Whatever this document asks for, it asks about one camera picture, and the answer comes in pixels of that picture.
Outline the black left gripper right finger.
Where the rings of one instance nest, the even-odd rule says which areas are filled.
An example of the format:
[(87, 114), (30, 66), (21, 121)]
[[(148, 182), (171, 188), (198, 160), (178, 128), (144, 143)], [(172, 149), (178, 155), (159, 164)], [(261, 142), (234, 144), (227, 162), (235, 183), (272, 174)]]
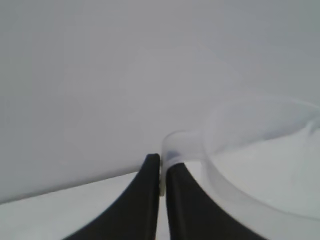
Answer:
[(166, 172), (166, 209), (171, 240), (262, 240), (220, 208), (184, 163)]

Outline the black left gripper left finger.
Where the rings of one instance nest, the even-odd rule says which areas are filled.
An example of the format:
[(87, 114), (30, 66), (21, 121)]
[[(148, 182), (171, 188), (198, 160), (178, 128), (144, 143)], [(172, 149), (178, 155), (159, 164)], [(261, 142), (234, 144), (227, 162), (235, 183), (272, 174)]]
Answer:
[(148, 154), (128, 187), (67, 240), (154, 240), (159, 212), (160, 156)]

